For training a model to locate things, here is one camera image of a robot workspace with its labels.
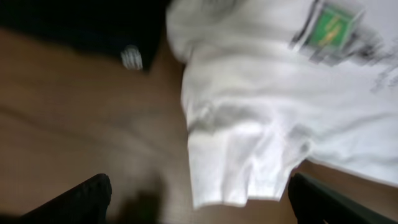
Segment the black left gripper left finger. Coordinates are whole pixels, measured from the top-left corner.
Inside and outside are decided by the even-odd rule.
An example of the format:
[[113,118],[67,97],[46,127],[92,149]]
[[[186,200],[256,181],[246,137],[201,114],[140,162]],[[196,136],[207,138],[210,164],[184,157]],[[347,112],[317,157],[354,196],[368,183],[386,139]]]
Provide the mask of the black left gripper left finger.
[[111,182],[96,174],[20,217],[20,223],[104,224],[111,201]]

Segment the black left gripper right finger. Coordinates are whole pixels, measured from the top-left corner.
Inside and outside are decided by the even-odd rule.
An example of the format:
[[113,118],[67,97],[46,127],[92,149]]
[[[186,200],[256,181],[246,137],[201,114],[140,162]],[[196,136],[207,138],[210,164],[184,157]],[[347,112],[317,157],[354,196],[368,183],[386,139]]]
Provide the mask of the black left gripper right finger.
[[397,224],[303,173],[290,178],[288,197],[298,224]]

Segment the white t-shirt with robot print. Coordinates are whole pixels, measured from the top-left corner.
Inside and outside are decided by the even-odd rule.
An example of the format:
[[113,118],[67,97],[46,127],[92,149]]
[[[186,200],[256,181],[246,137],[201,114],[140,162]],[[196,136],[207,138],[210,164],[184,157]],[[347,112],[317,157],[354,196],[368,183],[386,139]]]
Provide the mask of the white t-shirt with robot print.
[[280,200],[310,160],[397,185],[397,1],[173,1],[194,208]]

